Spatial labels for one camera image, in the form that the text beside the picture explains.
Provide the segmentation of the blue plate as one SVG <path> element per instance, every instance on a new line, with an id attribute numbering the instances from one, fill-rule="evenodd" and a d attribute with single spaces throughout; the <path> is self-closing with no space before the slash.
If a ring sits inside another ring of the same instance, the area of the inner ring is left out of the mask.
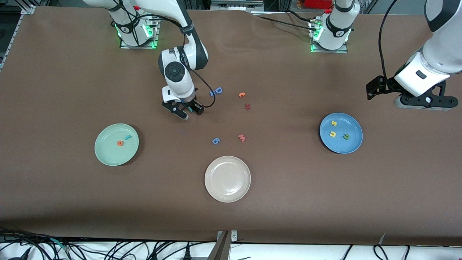
<path id="1" fill-rule="evenodd" d="M 337 126 L 332 126 L 331 121 L 336 121 Z M 336 137 L 330 137 L 330 132 L 336 132 Z M 343 135 L 350 135 L 349 140 L 343 139 Z M 363 143 L 363 131 L 359 122 L 345 113 L 328 114 L 319 126 L 319 136 L 322 143 L 331 151 L 339 154 L 349 154 L 358 150 Z"/>

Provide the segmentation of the white plate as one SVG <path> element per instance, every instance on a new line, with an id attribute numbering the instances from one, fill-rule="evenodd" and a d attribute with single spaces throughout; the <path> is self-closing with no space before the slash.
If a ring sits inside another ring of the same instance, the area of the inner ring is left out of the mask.
<path id="1" fill-rule="evenodd" d="M 249 191 L 250 169 L 242 159 L 225 155 L 209 164 L 205 171 L 204 183 L 213 199 L 233 203 L 242 199 Z"/>

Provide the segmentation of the mint green plate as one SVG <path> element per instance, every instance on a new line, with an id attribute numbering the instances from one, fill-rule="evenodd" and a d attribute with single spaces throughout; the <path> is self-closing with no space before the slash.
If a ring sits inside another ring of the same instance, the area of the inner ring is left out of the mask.
<path id="1" fill-rule="evenodd" d="M 124 141 L 124 145 L 117 146 L 117 141 Z M 116 123 L 109 125 L 97 136 L 94 151 L 97 159 L 107 166 L 120 166 L 129 162 L 137 153 L 140 145 L 139 136 L 130 125 Z"/>

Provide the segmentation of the red box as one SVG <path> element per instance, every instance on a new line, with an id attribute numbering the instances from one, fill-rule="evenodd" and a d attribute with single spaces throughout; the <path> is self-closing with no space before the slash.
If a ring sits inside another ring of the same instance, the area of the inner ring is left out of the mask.
<path id="1" fill-rule="evenodd" d="M 304 0 L 303 6 L 310 9 L 329 9 L 333 0 Z"/>

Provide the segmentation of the grey metal box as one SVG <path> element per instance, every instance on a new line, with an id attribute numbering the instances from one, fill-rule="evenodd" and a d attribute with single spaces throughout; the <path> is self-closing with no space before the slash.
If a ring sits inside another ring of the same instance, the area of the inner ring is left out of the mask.
<path id="1" fill-rule="evenodd" d="M 248 13 L 264 11 L 263 0 L 211 0 L 210 10 L 244 10 Z"/>

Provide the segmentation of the black plug connector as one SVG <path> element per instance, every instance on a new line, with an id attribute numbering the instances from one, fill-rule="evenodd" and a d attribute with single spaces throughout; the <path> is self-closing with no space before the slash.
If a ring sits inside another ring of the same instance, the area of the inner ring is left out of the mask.
<path id="1" fill-rule="evenodd" d="M 31 247 L 17 247 L 13 250 L 9 250 L 5 254 L 6 260 L 28 260 L 29 254 L 31 252 Z"/>

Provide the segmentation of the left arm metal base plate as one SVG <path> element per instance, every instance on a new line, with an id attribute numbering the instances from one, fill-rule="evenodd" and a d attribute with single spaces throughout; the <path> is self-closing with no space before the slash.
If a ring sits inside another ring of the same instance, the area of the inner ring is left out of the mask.
<path id="1" fill-rule="evenodd" d="M 321 30 L 322 30 L 322 20 L 321 16 L 316 16 L 315 18 L 311 18 L 309 22 L 307 22 L 308 27 L 310 29 L 315 29 L 314 31 L 310 31 L 310 51 L 313 52 L 319 52 L 319 53 L 335 53 L 335 54 L 346 54 L 348 52 L 348 47 L 347 47 L 347 40 L 348 37 L 345 38 L 345 41 L 343 42 L 342 46 L 336 50 L 328 50 L 320 46 L 319 43 L 315 41 L 315 37 L 319 36 Z"/>

